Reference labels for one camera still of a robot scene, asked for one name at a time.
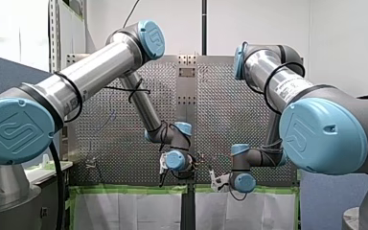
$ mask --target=pegboard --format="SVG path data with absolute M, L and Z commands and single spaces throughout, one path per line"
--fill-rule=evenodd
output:
M 191 64 L 194 76 L 183 77 L 183 67 L 183 56 L 165 56 L 147 63 L 138 73 L 151 90 L 149 96 L 160 119 L 192 122 L 193 150 L 205 161 L 196 183 L 210 183 L 207 163 L 217 175 L 227 173 L 233 144 L 258 147 L 263 143 L 269 111 L 260 95 L 234 79 L 233 57 L 196 57 Z M 111 85 L 122 87 L 119 80 Z M 143 124 L 127 101 L 128 94 L 103 89 L 84 104 L 80 118 L 69 127 L 68 145 L 75 161 L 71 184 L 158 185 L 159 145 L 145 141 Z M 289 163 L 252 172 L 260 185 L 296 182 L 296 170 Z M 169 174 L 165 184 L 176 183 Z

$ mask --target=wire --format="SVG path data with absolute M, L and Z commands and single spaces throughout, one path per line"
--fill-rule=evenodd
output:
M 161 126 L 160 128 L 163 128 L 161 131 L 160 131 L 160 148 L 159 148 L 159 152 L 161 153 L 163 148 L 166 146 L 166 138 L 167 138 L 167 133 L 168 133 L 168 130 L 167 130 L 167 127 L 169 125 L 167 124 L 166 121 L 162 120 L 161 121 Z
M 179 176 L 179 175 L 174 174 L 174 171 L 170 171 L 170 172 L 172 172 L 172 176 L 174 176 L 175 178 L 180 179 L 180 180 L 190 179 L 190 178 L 193 176 L 193 175 L 190 173 L 189 175 L 182 177 L 182 176 Z
M 150 90 L 149 89 L 139 89 L 140 85 L 142 84 L 143 79 L 139 79 L 139 81 L 137 81 L 136 85 L 134 86 L 134 89 L 125 89 L 125 88 L 119 88 L 119 87 L 114 87 L 114 86 L 107 86 L 104 87 L 106 89 L 114 89 L 114 90 L 121 90 L 121 91 L 125 91 L 125 92 L 131 92 L 129 97 L 128 97 L 128 101 L 130 104 L 132 104 L 132 97 L 136 92 L 146 92 L 148 94 L 150 94 Z
M 163 172 L 160 175 L 160 182 L 159 182 L 159 188 L 163 187 L 164 181 L 166 180 L 167 173 L 169 172 L 169 169 L 167 169 L 165 172 Z
M 176 125 L 174 125 L 174 124 L 169 124 L 169 127 L 174 127 L 175 129 L 177 129 L 177 130 L 181 133 L 181 135 L 183 135 L 183 137 L 187 140 L 188 147 L 190 147 L 190 146 L 191 146 L 191 140 L 190 140 L 190 138 L 188 138 L 187 134 L 185 134 L 183 131 L 181 131 L 181 129 L 180 129 L 180 128 L 178 128 L 178 127 L 177 127 Z
M 258 90 L 257 87 L 254 87 L 253 85 L 251 85 L 249 83 L 249 81 L 245 80 L 246 81 L 246 85 L 247 87 L 249 87 L 253 92 L 257 93 L 257 94 L 263 94 L 262 91 Z
M 55 162 L 56 175 L 57 175 L 57 202 L 58 202 L 58 211 L 57 211 L 57 224 L 56 230 L 62 229 L 62 219 L 64 216 L 65 209 L 65 199 L 64 199 L 64 177 L 61 170 L 61 163 L 58 158 L 58 151 L 56 150 L 54 142 L 52 142 L 49 146 L 50 152 L 53 156 L 53 161 Z
M 232 182 L 231 182 L 231 178 L 232 178 L 232 173 L 229 174 L 229 193 L 231 194 L 231 196 L 237 200 L 237 201 L 244 201 L 247 197 L 247 194 L 244 194 L 243 198 L 237 198 L 233 193 L 232 193 Z
M 304 68 L 304 66 L 298 62 L 286 62 L 286 63 L 283 63 L 279 66 L 277 66 L 271 73 L 270 75 L 268 76 L 267 80 L 265 81 L 265 84 L 264 84 L 264 90 L 263 90 L 263 95 L 264 95 L 264 101 L 265 101 L 265 104 L 267 105 L 268 108 L 270 108 L 271 111 L 273 111 L 274 113 L 277 113 L 279 115 L 281 115 L 282 113 L 280 111 L 278 111 L 277 109 L 275 109 L 273 107 L 273 105 L 271 105 L 271 103 L 268 101 L 268 96 L 267 96 L 267 91 L 268 91 L 268 85 L 270 84 L 270 81 L 271 79 L 273 79 L 273 77 L 278 74 L 280 71 L 282 71 L 281 69 L 284 68 L 284 67 L 287 67 L 289 65 L 296 65 L 298 67 L 301 68 L 301 70 L 303 71 L 303 74 L 301 75 L 301 77 L 305 77 L 306 75 L 306 69 Z
M 72 80 L 70 80 L 67 76 L 60 73 L 59 71 L 56 71 L 55 75 L 61 77 L 62 79 L 66 80 L 68 83 L 70 83 L 71 86 L 74 88 L 74 91 L 77 95 L 77 103 L 79 105 L 79 111 L 77 112 L 77 114 L 72 119 L 64 121 L 64 123 L 74 122 L 82 114 L 82 103 L 83 103 L 82 94 L 81 94 L 79 88 L 76 86 L 76 84 Z
M 126 21 L 125 21 L 125 23 L 124 23 L 124 27 L 127 25 L 127 22 L 128 22 L 128 20 L 130 19 L 130 17 L 132 16 L 132 14 L 133 14 L 133 12 L 134 12 L 134 10 L 135 10 L 135 8 L 136 8 L 136 6 L 137 6 L 137 4 L 139 3 L 139 1 L 140 0 L 137 0 L 136 1 L 136 3 L 133 5 L 133 8 L 132 8 L 132 10 L 130 11 L 130 14 L 127 16 L 127 18 L 126 18 Z

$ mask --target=robot logo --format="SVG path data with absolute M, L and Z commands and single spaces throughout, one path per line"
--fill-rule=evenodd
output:
M 163 43 L 164 43 L 162 35 L 160 33 L 161 33 L 160 30 L 157 28 L 154 28 L 153 30 L 149 32 L 150 41 L 159 47 L 163 46 Z
M 293 118 L 289 123 L 285 141 L 296 152 L 303 152 L 307 147 L 307 138 L 314 133 L 298 118 Z
M 26 113 L 15 113 L 0 122 L 0 144 L 18 154 L 43 135 L 43 131 Z

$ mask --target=light blue joint cap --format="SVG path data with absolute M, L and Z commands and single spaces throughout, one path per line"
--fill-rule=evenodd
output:
M 39 156 L 53 140 L 55 123 L 39 103 L 0 99 L 0 165 L 21 164 Z
M 185 157 L 179 150 L 171 150 L 167 152 L 166 165 L 173 171 L 181 171 L 185 169 Z
M 238 155 L 244 152 L 248 152 L 249 149 L 250 147 L 247 144 L 235 144 L 231 147 L 231 154 Z
M 353 173 L 367 157 L 367 136 L 357 118 L 325 99 L 289 105 L 280 120 L 280 137 L 287 158 L 312 173 Z
M 243 50 L 242 46 L 238 46 L 235 51 L 235 59 L 234 59 L 234 76 L 235 80 L 244 80 L 243 77 Z
M 240 193 L 252 193 L 255 187 L 256 179 L 249 173 L 241 173 L 235 178 L 235 189 Z
M 184 134 L 191 136 L 193 133 L 193 127 L 191 124 L 183 123 L 183 122 L 176 122 L 174 123 L 176 127 L 180 129 L 180 131 L 184 132 Z
M 149 136 L 149 133 L 147 130 L 145 130 L 145 139 L 148 141 L 148 142 L 151 142 L 151 139 L 150 139 L 150 136 Z
M 150 59 L 159 59 L 164 55 L 165 41 L 163 32 L 150 20 L 138 23 L 139 39 Z
M 279 164 L 277 166 L 284 166 L 287 162 L 287 156 L 285 153 L 282 154 L 282 159 L 280 160 Z

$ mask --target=white tabletop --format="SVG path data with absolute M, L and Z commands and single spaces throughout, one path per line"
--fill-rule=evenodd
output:
M 73 162 L 70 161 L 62 161 L 61 162 L 61 169 L 65 171 L 66 169 L 69 169 L 73 166 Z M 50 178 L 51 176 L 54 176 L 56 174 L 56 170 L 47 170 L 43 169 L 41 167 L 37 167 L 34 169 L 27 169 L 25 170 L 26 177 L 28 177 L 29 182 L 31 184 L 39 184 L 40 182 L 45 181 L 46 179 Z

